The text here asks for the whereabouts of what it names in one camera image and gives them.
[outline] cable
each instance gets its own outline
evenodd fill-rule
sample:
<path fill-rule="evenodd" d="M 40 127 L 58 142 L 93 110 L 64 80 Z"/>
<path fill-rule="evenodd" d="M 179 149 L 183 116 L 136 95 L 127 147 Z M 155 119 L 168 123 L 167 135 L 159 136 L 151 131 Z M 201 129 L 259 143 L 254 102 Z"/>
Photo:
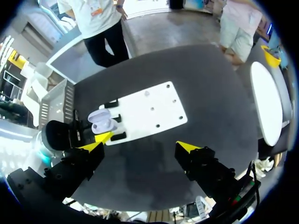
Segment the cable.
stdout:
<path fill-rule="evenodd" d="M 258 184 L 257 184 L 257 178 L 256 178 L 256 165 L 255 163 L 252 164 L 252 172 L 254 177 L 254 187 L 256 188 L 256 208 L 260 204 L 260 194 L 258 192 Z"/>
<path fill-rule="evenodd" d="M 129 221 L 131 218 L 134 218 L 135 216 L 138 216 L 140 213 L 142 213 L 142 211 L 141 211 L 141 212 L 138 212 L 137 214 L 135 214 L 135 215 L 133 215 L 133 216 L 131 216 L 131 217 L 128 218 L 125 222 Z"/>
<path fill-rule="evenodd" d="M 172 213 L 172 215 L 173 215 L 173 218 L 174 218 L 174 224 L 177 224 L 177 220 L 176 220 L 176 213 L 175 213 L 175 212 L 173 212 L 173 213 Z"/>
<path fill-rule="evenodd" d="M 67 204 L 65 204 L 66 206 L 70 206 L 71 204 L 75 203 L 76 200 L 72 200 L 71 202 L 68 202 Z"/>

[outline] white plate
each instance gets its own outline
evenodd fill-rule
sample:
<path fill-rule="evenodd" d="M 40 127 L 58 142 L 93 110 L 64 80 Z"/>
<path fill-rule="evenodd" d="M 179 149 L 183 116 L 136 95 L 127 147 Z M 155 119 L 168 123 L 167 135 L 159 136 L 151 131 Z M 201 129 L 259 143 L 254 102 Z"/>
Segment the white plate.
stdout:
<path fill-rule="evenodd" d="M 172 82 L 159 84 L 118 99 L 119 106 L 109 108 L 112 117 L 122 122 L 114 134 L 126 131 L 122 140 L 107 141 L 108 146 L 157 134 L 188 121 Z"/>

